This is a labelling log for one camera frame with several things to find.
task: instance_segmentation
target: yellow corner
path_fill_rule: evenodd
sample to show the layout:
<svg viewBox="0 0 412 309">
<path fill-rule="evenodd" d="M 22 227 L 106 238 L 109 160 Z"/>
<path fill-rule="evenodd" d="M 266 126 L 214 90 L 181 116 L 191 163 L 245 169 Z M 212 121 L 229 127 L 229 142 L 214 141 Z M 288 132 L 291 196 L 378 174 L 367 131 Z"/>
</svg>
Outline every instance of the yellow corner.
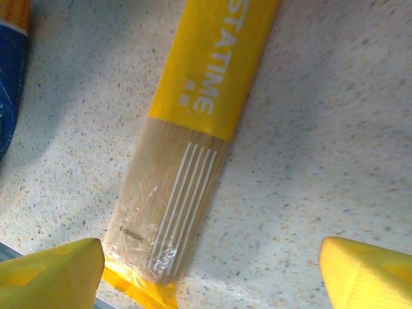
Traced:
<svg viewBox="0 0 412 309">
<path fill-rule="evenodd" d="M 0 20 L 28 31 L 30 17 L 30 0 L 2 0 L 0 1 Z"/>
<path fill-rule="evenodd" d="M 99 239 L 86 238 L 0 263 L 0 308 L 90 309 L 104 269 Z"/>
<path fill-rule="evenodd" d="M 156 285 L 106 257 L 103 280 L 138 302 L 145 309 L 178 309 L 177 287 L 174 284 Z"/>
<path fill-rule="evenodd" d="M 324 238 L 319 267 L 334 309 L 411 309 L 412 256 Z"/>
</svg>

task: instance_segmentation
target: yellow label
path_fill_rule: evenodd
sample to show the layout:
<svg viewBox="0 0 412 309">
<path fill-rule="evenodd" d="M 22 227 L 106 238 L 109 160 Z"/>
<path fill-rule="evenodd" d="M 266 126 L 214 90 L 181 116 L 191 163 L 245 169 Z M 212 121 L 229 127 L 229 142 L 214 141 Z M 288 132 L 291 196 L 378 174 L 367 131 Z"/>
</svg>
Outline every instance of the yellow label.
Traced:
<svg viewBox="0 0 412 309">
<path fill-rule="evenodd" d="M 28 31 L 30 0 L 0 0 L 0 19 Z"/>
<path fill-rule="evenodd" d="M 279 0 L 188 0 L 149 117 L 231 141 Z"/>
</svg>

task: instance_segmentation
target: white speckled surface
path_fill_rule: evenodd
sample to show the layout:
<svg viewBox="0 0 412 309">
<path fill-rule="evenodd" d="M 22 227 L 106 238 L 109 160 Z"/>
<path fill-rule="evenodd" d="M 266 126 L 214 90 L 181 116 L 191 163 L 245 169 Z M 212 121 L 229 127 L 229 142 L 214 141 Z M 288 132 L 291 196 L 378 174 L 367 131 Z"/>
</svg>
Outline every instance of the white speckled surface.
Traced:
<svg viewBox="0 0 412 309">
<path fill-rule="evenodd" d="M 104 237 L 184 2 L 33 0 L 2 241 Z M 331 308 L 325 236 L 412 253 L 411 28 L 408 0 L 283 1 L 181 308 Z"/>
</svg>

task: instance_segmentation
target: white stripe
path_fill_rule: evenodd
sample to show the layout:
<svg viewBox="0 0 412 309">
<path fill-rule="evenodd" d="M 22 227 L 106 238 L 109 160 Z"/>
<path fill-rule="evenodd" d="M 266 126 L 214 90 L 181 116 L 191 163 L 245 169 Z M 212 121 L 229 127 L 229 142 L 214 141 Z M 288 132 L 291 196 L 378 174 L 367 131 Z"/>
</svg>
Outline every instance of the white stripe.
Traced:
<svg viewBox="0 0 412 309">
<path fill-rule="evenodd" d="M 177 174 L 177 176 L 176 176 L 176 179 L 174 180 L 174 184 L 173 184 L 172 192 L 171 192 L 171 194 L 170 194 L 169 202 L 167 202 L 166 210 L 165 210 L 165 213 L 164 213 L 164 215 L 163 215 L 162 222 L 161 222 L 160 227 L 159 227 L 159 231 L 158 231 L 158 233 L 157 233 L 157 235 L 156 235 L 156 240 L 154 241 L 153 248 L 152 248 L 152 252 L 150 253 L 149 261 L 147 262 L 147 267 L 148 267 L 148 268 L 150 268 L 150 264 L 151 264 L 151 262 L 152 262 L 153 255 L 155 254 L 155 250 L 156 250 L 156 247 L 157 247 L 157 243 L 158 243 L 158 241 L 159 241 L 159 237 L 160 237 L 160 235 L 161 235 L 161 233 L 162 233 L 163 226 L 164 226 L 164 224 L 165 224 L 165 220 L 166 220 L 167 215 L 168 215 L 168 213 L 169 213 L 169 208 L 170 208 L 170 206 L 171 206 L 171 204 L 172 204 L 174 192 L 175 192 L 176 187 L 177 187 L 177 185 L 178 185 L 179 178 L 180 178 L 180 174 L 182 173 L 182 169 L 183 169 L 183 166 L 185 165 L 186 157 L 187 157 L 187 154 L 189 153 L 189 149 L 190 149 L 191 145 L 192 145 L 192 142 L 189 142 L 189 143 L 187 144 L 186 152 L 185 152 L 185 154 L 183 155 L 182 161 L 180 162 L 179 171 L 178 171 L 178 174 Z"/>
<path fill-rule="evenodd" d="M 210 164 L 209 164 L 209 168 L 207 169 L 206 179 L 205 179 L 205 182 L 203 183 L 203 186 L 201 187 L 200 195 L 199 195 L 198 201 L 197 201 L 197 203 L 196 203 L 196 208 L 194 209 L 194 214 L 193 214 L 193 216 L 192 216 L 192 218 L 191 218 L 191 222 L 190 222 L 190 224 L 189 224 L 189 228 L 187 229 L 185 241 L 183 242 L 183 247 L 182 247 L 182 249 L 181 249 L 181 251 L 180 251 L 180 252 L 181 252 L 181 253 L 180 253 L 180 257 L 179 257 L 178 263 L 177 263 L 177 265 L 176 265 L 176 268 L 174 269 L 174 272 L 173 272 L 173 277 L 176 276 L 176 274 L 177 274 L 177 272 L 178 272 L 178 269 L 179 269 L 179 266 L 180 266 L 180 263 L 182 262 L 183 253 L 185 252 L 186 245 L 187 245 L 187 240 L 189 239 L 189 235 L 190 235 L 191 229 L 192 229 L 192 227 L 193 227 L 194 219 L 196 218 L 196 214 L 198 213 L 201 199 L 203 198 L 203 194 L 205 193 L 205 189 L 206 189 L 207 182 L 209 181 L 209 177 L 211 176 L 211 171 L 212 171 L 214 159 L 216 158 L 216 155 L 217 155 L 217 154 L 218 154 L 217 151 L 215 151 L 215 152 L 213 153 L 212 160 L 211 160 L 211 162 L 210 162 Z"/>
<path fill-rule="evenodd" d="M 203 177 L 203 173 L 204 173 L 204 171 L 205 171 L 205 166 L 206 166 L 206 163 L 207 163 L 207 159 L 209 159 L 210 153 L 211 153 L 211 149 L 208 149 L 207 152 L 206 152 L 206 155 L 205 155 L 205 159 L 204 159 L 204 161 L 203 161 L 203 163 L 202 163 L 202 165 L 201 165 L 200 173 L 199 173 L 199 177 L 198 177 L 198 181 L 196 182 L 196 186 L 194 187 L 194 192 L 193 192 L 193 195 L 192 195 L 192 198 L 191 198 L 191 202 L 190 202 L 190 204 L 189 204 L 189 208 L 187 209 L 186 216 L 185 216 L 185 219 L 184 219 L 184 221 L 183 221 L 182 229 L 180 230 L 180 233 L 179 233 L 178 242 L 177 242 L 177 244 L 176 244 L 176 255 L 180 252 L 180 251 L 179 251 L 179 246 L 180 246 L 180 242 L 182 241 L 183 232 L 184 232 L 184 230 L 185 230 L 185 227 L 186 227 L 186 224 L 187 224 L 187 220 L 189 219 L 189 215 L 190 215 L 190 213 L 191 213 L 191 211 L 192 211 L 194 199 L 195 199 L 195 197 L 196 197 L 196 195 L 197 195 L 197 193 L 198 193 L 199 185 L 200 185 L 201 179 L 202 179 L 202 177 Z M 172 263 L 170 264 L 170 267 L 169 267 L 169 269 L 167 270 L 167 275 L 168 275 L 168 276 L 170 275 L 170 273 L 171 273 L 171 271 L 172 271 L 172 266 L 173 266 L 173 264 L 174 264 L 174 259 L 175 259 L 175 258 L 176 258 L 176 256 L 173 257 Z"/>
<path fill-rule="evenodd" d="M 23 28 L 17 27 L 16 25 L 14 25 L 12 23 L 9 23 L 9 22 L 5 21 L 4 19 L 0 19 L 0 26 L 10 28 L 14 31 L 17 31 L 17 32 L 27 36 L 27 31 L 26 30 L 24 30 Z"/>
<path fill-rule="evenodd" d="M 171 247 L 171 246 L 173 245 L 173 239 L 174 239 L 174 237 L 176 236 L 176 233 L 177 233 L 177 231 L 178 231 L 178 227 L 179 227 L 179 225 L 180 225 L 180 220 L 181 220 L 181 218 L 182 218 L 183 211 L 185 210 L 185 205 L 186 205 L 187 199 L 188 199 L 188 197 L 189 197 L 189 194 L 190 194 L 190 192 L 191 192 L 193 180 L 194 180 L 194 177 L 196 176 L 196 172 L 198 171 L 198 167 L 199 167 L 201 155 L 203 154 L 203 151 L 204 151 L 204 150 L 205 150 L 204 147 L 202 147 L 202 148 L 200 149 L 200 153 L 199 153 L 199 155 L 198 155 L 198 159 L 196 160 L 196 164 L 194 165 L 194 169 L 193 169 L 193 172 L 192 172 L 192 176 L 191 176 L 191 179 L 190 179 L 190 181 L 189 181 L 189 185 L 187 186 L 187 190 L 186 190 L 186 193 L 185 193 L 185 198 L 183 199 L 183 203 L 180 205 L 180 211 L 179 211 L 178 219 L 176 220 L 176 224 L 174 225 L 174 229 L 173 229 L 173 232 L 172 232 L 172 236 L 170 237 L 170 240 L 169 240 L 169 247 Z M 183 230 L 184 228 L 185 228 L 185 224 L 182 225 L 182 229 L 181 229 L 181 231 L 180 231 L 180 234 L 182 234 L 182 230 Z M 170 262 L 169 265 L 167 266 L 167 268 L 168 268 L 168 270 L 167 270 L 167 275 L 170 274 L 171 267 L 172 267 L 172 265 L 173 265 L 173 263 L 174 263 L 175 257 L 176 257 L 176 255 L 174 255 L 174 256 L 172 257 L 171 262 Z"/>
<path fill-rule="evenodd" d="M 168 235 L 169 230 L 170 230 L 170 228 L 171 228 L 171 225 L 172 225 L 172 222 L 173 222 L 173 218 L 174 218 L 174 214 L 176 213 L 176 209 L 178 208 L 180 196 L 182 195 L 183 188 L 185 187 L 186 178 L 187 178 L 187 175 L 189 174 L 189 170 L 191 169 L 193 157 L 194 157 L 194 154 L 195 154 L 197 148 L 198 148 L 198 145 L 196 144 L 196 145 L 193 147 L 192 155 L 191 155 L 191 158 L 189 159 L 189 163 L 187 164 L 187 168 L 186 168 L 186 171 L 185 171 L 185 176 L 183 177 L 182 183 L 180 184 L 179 193 L 178 193 L 178 196 L 177 196 L 177 198 L 176 198 L 176 201 L 174 202 L 172 214 L 171 214 L 171 216 L 170 216 L 169 223 L 167 224 L 167 228 L 166 228 L 165 234 L 163 235 L 162 244 L 160 245 L 159 253 L 158 253 L 158 255 L 156 256 L 156 262 L 159 262 L 159 259 L 162 257 L 163 249 L 164 249 L 164 247 L 165 247 L 165 242 L 166 242 L 166 239 L 167 239 L 167 235 Z"/>
</svg>

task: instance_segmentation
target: yellow pasta package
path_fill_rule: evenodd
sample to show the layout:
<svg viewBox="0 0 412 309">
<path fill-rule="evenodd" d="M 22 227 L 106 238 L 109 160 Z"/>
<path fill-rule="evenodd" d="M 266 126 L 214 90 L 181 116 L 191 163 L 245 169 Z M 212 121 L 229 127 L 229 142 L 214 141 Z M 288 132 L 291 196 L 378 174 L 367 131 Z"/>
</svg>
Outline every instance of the yellow pasta package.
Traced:
<svg viewBox="0 0 412 309">
<path fill-rule="evenodd" d="M 103 278 L 177 308 L 278 0 L 187 0 L 103 247 Z"/>
</svg>

